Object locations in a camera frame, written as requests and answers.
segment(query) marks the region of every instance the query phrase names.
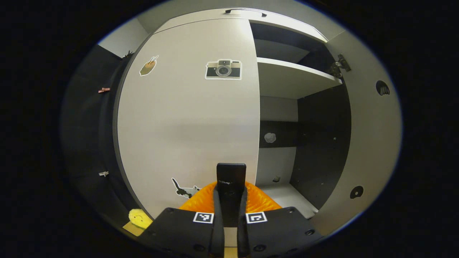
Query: cabinet handle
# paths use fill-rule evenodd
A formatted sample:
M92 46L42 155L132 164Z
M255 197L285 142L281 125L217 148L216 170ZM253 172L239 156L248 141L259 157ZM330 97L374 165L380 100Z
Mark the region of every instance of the cabinet handle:
M247 9L228 9L228 10L225 11L225 13L231 13L232 10L252 11L252 10L247 10ZM260 12L260 11L256 11L256 12L261 13L261 17L266 17L267 16L267 14L264 13L264 12Z

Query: yellow plush toy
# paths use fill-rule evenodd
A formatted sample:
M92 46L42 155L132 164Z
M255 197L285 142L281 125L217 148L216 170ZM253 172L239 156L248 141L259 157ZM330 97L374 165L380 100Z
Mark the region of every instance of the yellow plush toy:
M146 229L153 222L142 209L132 209L129 212L129 220L132 224Z

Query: white shelf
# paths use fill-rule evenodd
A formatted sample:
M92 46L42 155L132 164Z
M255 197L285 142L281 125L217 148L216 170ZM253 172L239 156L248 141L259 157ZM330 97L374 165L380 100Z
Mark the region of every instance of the white shelf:
M257 57L260 96L300 99L342 84L324 72L284 61Z
M291 184L259 186L259 188L283 208L290 206L297 208L307 219L313 217L319 211Z

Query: cloud sticker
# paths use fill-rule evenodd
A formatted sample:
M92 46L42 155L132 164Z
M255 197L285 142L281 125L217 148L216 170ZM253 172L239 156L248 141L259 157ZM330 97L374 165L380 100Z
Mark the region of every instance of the cloud sticker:
M264 135L264 140L268 143L273 143L276 141L276 134L267 133Z

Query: door hinge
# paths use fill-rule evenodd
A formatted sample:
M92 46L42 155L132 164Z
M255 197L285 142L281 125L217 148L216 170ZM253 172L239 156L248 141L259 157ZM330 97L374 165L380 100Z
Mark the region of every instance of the door hinge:
M340 68L343 68L346 70L346 72L351 71L351 67L347 63L347 61L344 59L344 56L342 54L338 55L338 62L334 62L330 68L326 71L326 73L335 76L336 78L342 78L343 75L341 73Z

